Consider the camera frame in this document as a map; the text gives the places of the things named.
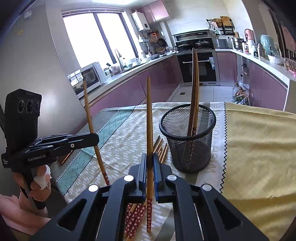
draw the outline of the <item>camera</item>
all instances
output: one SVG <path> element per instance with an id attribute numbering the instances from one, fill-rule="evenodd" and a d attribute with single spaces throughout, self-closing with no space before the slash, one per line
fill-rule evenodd
<path id="1" fill-rule="evenodd" d="M 6 153 L 13 154 L 37 138 L 41 99 L 40 94 L 23 89 L 17 89 L 6 96 Z"/>

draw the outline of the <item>wooden cutting board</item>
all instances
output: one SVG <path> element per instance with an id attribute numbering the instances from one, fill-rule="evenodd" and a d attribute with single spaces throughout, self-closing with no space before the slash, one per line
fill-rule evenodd
<path id="1" fill-rule="evenodd" d="M 224 26 L 232 26 L 232 21 L 230 20 L 230 17 L 221 16 L 220 18 Z"/>

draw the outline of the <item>black wire mesh basket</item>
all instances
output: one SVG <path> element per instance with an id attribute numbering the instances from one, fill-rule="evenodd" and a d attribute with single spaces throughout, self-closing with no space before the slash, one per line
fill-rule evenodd
<path id="1" fill-rule="evenodd" d="M 187 136 L 189 115 L 190 104 L 174 107 L 161 117 L 159 129 L 168 140 L 175 168 L 184 173 L 195 173 L 210 162 L 216 116 L 208 107 L 199 105 L 196 135 Z"/>

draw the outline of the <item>oven door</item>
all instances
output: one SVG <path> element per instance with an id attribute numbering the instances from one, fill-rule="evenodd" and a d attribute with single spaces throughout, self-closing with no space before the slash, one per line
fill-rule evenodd
<path id="1" fill-rule="evenodd" d="M 216 85 L 216 70 L 213 64 L 213 53 L 197 53 L 200 85 Z M 183 82 L 192 82 L 192 53 L 178 56 Z"/>

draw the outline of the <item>round metal pin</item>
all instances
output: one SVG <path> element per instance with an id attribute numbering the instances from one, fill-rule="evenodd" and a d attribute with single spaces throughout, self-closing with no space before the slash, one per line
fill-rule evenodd
<path id="1" fill-rule="evenodd" d="M 132 176 L 132 175 L 126 175 L 126 176 L 124 176 L 123 179 L 124 179 L 126 182 L 130 182 L 130 181 L 133 180 L 133 176 Z"/>
<path id="2" fill-rule="evenodd" d="M 171 175 L 167 176 L 167 179 L 170 181 L 175 181 L 177 179 L 177 177 L 175 175 L 171 174 Z"/>
<path id="3" fill-rule="evenodd" d="M 95 185 L 95 184 L 89 186 L 89 191 L 90 192 L 95 192 L 98 189 L 99 189 L 99 187 L 97 185 Z"/>
<path id="4" fill-rule="evenodd" d="M 204 185 L 202 186 L 202 188 L 203 188 L 203 190 L 205 190 L 205 191 L 211 191 L 211 190 L 212 190 L 212 187 L 211 187 L 211 185 L 209 185 L 209 184 L 204 184 Z"/>

